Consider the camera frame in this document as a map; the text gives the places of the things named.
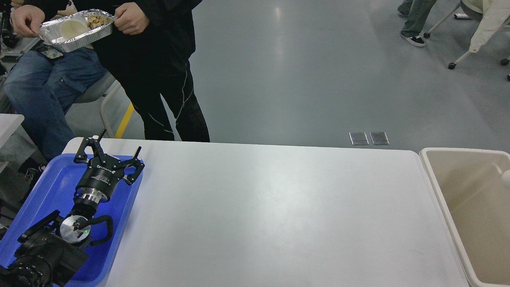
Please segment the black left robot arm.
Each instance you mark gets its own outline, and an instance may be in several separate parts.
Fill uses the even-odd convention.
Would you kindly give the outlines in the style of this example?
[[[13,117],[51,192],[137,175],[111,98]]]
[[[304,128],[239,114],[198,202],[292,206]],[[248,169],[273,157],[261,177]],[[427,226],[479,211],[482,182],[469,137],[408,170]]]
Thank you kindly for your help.
[[[2,287],[94,287],[109,273],[145,164],[84,138],[49,162],[1,241]]]

